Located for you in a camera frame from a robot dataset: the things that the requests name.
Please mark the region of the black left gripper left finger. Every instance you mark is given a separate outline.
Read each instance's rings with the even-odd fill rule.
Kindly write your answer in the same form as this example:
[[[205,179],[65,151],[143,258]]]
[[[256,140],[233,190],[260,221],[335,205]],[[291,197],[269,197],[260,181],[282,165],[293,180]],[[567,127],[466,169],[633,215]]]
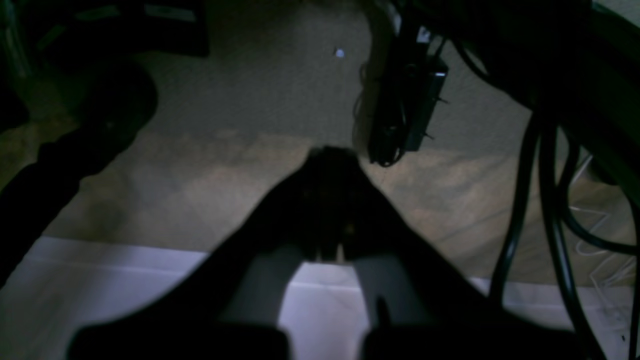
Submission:
[[[285,360],[278,319],[306,261],[338,257],[341,150],[314,148],[185,280],[125,317],[86,326],[69,360]]]

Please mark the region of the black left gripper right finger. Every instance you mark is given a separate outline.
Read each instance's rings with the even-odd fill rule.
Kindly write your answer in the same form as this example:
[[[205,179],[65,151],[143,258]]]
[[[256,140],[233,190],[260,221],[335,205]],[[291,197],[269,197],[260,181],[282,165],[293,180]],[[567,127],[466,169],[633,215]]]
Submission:
[[[371,330],[366,360],[587,360],[578,336],[489,300],[414,232],[350,150],[330,149],[344,196],[343,244]]]

